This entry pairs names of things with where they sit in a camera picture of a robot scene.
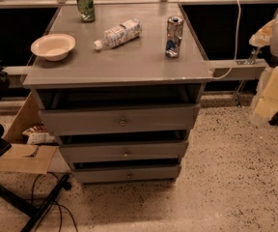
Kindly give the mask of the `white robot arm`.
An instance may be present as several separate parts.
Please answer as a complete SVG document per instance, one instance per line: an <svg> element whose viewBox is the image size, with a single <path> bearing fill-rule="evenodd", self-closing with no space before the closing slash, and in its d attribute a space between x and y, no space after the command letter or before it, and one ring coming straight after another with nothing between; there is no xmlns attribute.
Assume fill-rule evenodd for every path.
<svg viewBox="0 0 278 232"><path fill-rule="evenodd" d="M278 14L259 29L250 38L249 43L256 47L269 45L271 54L278 57ZM250 117L251 121L256 124L267 123L278 112L278 66L271 71L256 102Z"/></svg>

